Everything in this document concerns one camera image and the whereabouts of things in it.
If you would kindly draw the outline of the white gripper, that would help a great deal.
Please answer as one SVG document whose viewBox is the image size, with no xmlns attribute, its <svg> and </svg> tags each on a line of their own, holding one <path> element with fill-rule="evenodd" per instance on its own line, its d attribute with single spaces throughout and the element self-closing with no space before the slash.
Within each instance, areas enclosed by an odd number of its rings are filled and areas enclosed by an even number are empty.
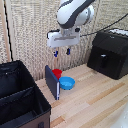
<svg viewBox="0 0 128 128">
<path fill-rule="evenodd" d="M 71 46 L 78 44 L 80 40 L 80 29 L 57 29 L 47 33 L 47 46 L 50 48 Z M 58 57 L 58 50 L 54 51 L 54 57 Z M 67 49 L 67 55 L 71 54 L 71 48 Z"/>
</svg>

